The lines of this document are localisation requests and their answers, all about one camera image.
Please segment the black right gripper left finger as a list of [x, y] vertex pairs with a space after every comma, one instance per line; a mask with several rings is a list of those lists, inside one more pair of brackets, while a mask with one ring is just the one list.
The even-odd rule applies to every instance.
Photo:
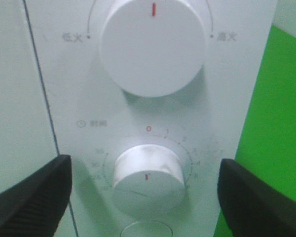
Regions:
[[72, 191], [72, 160], [59, 155], [0, 193], [0, 237], [52, 237]]

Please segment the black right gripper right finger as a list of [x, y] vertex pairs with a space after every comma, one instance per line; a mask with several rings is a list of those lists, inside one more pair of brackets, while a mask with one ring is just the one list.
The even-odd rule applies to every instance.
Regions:
[[233, 159], [221, 160], [218, 199], [235, 237], [296, 237], [296, 202]]

